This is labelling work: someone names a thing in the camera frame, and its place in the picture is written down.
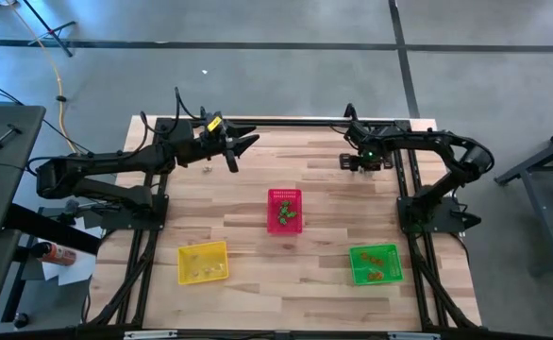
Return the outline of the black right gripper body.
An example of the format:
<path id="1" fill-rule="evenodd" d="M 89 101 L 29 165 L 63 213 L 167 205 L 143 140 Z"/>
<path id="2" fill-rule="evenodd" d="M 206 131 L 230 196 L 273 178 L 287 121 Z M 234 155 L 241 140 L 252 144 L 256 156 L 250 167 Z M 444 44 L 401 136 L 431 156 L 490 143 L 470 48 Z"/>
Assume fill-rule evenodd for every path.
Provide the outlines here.
<path id="1" fill-rule="evenodd" d="M 339 155 L 342 170 L 352 172 L 375 172 L 394 167 L 392 156 L 381 157 L 373 152 L 361 152 L 358 155 L 342 153 Z"/>

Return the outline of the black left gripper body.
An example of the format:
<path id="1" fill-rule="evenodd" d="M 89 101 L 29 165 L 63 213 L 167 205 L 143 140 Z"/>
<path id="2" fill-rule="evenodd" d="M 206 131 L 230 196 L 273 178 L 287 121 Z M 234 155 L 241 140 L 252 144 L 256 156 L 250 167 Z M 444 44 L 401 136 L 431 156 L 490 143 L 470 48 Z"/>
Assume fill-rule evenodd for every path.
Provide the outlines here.
<path id="1" fill-rule="evenodd" d="M 195 139 L 193 160 L 195 162 L 210 160 L 214 156 L 222 155 L 226 159 L 228 170 L 231 173 L 237 173 L 239 171 L 239 167 L 233 153 L 233 143 L 236 138 L 227 136 L 227 123 L 221 123 L 219 127 L 226 132 L 225 141 L 222 144 L 203 144 L 198 135 Z"/>

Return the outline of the red plastic basket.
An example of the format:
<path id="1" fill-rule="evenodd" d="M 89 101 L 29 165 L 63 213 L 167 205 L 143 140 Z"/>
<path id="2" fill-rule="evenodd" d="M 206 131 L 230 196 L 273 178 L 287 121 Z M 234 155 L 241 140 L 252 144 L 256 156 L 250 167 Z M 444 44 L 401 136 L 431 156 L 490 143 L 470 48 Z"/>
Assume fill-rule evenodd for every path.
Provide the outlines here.
<path id="1" fill-rule="evenodd" d="M 283 200 L 290 200 L 292 205 L 287 207 L 289 212 L 297 212 L 295 218 L 287 220 L 286 225 L 280 225 L 281 214 L 280 203 Z M 267 200 L 267 231 L 274 235 L 299 234 L 303 229 L 302 192 L 299 189 L 269 189 Z"/>

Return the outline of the yellow plastic basket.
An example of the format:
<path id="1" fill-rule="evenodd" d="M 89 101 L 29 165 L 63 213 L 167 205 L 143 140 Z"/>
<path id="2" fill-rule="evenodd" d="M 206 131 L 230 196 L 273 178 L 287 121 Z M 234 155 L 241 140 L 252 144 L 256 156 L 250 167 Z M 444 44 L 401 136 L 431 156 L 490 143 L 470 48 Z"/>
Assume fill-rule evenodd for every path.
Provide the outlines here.
<path id="1" fill-rule="evenodd" d="M 217 273 L 215 270 L 219 264 L 225 267 L 223 274 Z M 180 285 L 227 279 L 229 268 L 226 242 L 218 241 L 180 247 L 177 252 L 177 267 L 177 280 Z M 205 268 L 211 268 L 209 275 L 205 275 Z M 192 276 L 192 272 L 195 270 L 199 272 L 198 277 Z"/>

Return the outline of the green plastic basket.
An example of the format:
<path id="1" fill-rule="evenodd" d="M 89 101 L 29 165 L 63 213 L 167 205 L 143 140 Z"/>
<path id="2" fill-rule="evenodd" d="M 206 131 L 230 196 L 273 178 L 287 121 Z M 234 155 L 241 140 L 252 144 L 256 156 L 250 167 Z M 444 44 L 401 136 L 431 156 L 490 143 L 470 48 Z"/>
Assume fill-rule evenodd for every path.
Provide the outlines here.
<path id="1" fill-rule="evenodd" d="M 366 252 L 369 257 L 380 258 L 383 266 L 372 264 L 370 260 L 363 260 L 360 255 Z M 349 249 L 350 268 L 353 282 L 356 285 L 375 285 L 382 283 L 400 282 L 404 279 L 403 268 L 396 244 L 378 244 L 367 246 L 353 246 Z M 384 273 L 383 280 L 367 280 L 367 274 L 377 271 Z"/>

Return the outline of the white paper sheets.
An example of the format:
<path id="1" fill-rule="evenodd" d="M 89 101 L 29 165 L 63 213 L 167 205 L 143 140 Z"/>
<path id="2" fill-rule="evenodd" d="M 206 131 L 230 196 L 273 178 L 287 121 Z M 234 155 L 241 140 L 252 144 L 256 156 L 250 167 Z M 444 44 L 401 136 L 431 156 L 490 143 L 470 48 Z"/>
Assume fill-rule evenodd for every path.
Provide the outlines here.
<path id="1" fill-rule="evenodd" d="M 84 231 L 97 239 L 101 239 L 104 233 L 100 227 L 87 228 L 83 217 L 75 220 L 75 229 Z M 57 278 L 59 286 L 88 280 L 95 270 L 96 256 L 79 250 L 75 253 L 75 263 L 69 266 L 42 262 L 44 278 L 47 281 Z"/>

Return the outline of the orange bottle black cap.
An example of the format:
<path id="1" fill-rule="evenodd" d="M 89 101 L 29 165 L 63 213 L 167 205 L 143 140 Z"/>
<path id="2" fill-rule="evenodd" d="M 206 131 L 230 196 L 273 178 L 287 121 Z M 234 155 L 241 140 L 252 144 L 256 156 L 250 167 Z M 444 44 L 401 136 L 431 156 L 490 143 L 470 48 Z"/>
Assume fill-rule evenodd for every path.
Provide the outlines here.
<path id="1" fill-rule="evenodd" d="M 73 265 L 77 254 L 68 247 L 51 242 L 39 242 L 30 249 L 30 254 L 43 263 L 61 266 Z"/>

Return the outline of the black desk beam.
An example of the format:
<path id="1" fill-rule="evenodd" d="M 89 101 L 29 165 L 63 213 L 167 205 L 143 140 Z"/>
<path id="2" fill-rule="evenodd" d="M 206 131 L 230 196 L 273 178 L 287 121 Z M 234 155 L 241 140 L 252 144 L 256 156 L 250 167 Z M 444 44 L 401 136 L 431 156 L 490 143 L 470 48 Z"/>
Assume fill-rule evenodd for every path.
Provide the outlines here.
<path id="1" fill-rule="evenodd" d="M 2 226 L 5 229 L 19 230 L 92 255 L 98 253 L 98 248 L 101 245 L 101 240 L 96 236 L 62 224 L 15 203 L 8 207 Z"/>

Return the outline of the black floor tripod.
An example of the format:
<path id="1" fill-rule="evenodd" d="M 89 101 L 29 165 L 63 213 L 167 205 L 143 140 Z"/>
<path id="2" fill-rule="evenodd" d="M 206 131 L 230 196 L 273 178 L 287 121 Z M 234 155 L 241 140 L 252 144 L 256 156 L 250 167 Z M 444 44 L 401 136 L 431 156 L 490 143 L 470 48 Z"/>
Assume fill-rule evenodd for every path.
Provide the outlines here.
<path id="1" fill-rule="evenodd" d="M 45 32 L 39 36 L 35 36 L 35 39 L 39 40 L 40 42 L 42 40 L 47 40 L 47 39 L 53 40 L 68 58 L 72 58 L 74 54 L 69 49 L 68 44 L 62 40 L 62 38 L 60 37 L 60 34 L 66 28 L 75 27 L 76 21 L 70 21 L 63 25 L 51 27 L 48 23 L 46 23 L 46 21 L 42 18 L 42 16 L 38 13 L 38 11 L 31 5 L 31 3 L 28 0 L 19 0 L 19 1 L 22 2 L 29 9 L 29 11 L 36 17 L 36 19 L 40 22 L 40 24 L 45 29 Z"/>

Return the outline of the black aluminium table frame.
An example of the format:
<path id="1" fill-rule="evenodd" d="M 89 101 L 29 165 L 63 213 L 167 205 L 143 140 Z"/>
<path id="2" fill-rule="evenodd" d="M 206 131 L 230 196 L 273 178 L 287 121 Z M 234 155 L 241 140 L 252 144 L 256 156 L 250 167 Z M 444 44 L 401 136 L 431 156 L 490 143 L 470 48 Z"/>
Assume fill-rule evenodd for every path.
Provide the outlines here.
<path id="1" fill-rule="evenodd" d="M 412 274 L 396 200 L 416 184 L 441 178 L 441 158 L 403 151 L 393 169 L 368 176 L 340 169 L 338 157 L 349 145 L 337 123 L 258 118 L 253 125 L 260 138 L 243 155 L 238 173 L 213 161 L 210 173 L 193 164 L 167 179 L 167 224 L 150 275 L 137 280 L 147 288 L 147 300 L 128 307 L 136 324 L 86 325 L 80 340 L 124 340 L 125 332 L 142 330 L 177 330 L 177 339 L 418 332 L 418 298 L 425 299 L 427 319 L 436 319 L 433 289 Z M 302 192 L 301 233 L 267 231 L 269 189 Z M 180 285 L 178 249 L 218 241 L 226 242 L 229 277 Z M 349 249 L 378 244 L 396 244 L 404 279 L 356 285 Z"/>

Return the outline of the white metal bracket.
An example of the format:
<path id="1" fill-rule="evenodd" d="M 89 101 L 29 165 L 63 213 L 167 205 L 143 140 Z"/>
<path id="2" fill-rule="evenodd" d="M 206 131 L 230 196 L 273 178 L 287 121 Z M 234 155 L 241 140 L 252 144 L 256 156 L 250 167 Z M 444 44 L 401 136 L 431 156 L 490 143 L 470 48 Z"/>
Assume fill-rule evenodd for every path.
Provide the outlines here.
<path id="1" fill-rule="evenodd" d="M 441 340 L 441 335 L 430 332 L 392 331 L 388 333 L 388 340 Z"/>
<path id="2" fill-rule="evenodd" d="M 176 339 L 178 337 L 177 330 L 142 330 L 142 331 L 126 331 L 124 340 L 166 340 Z"/>

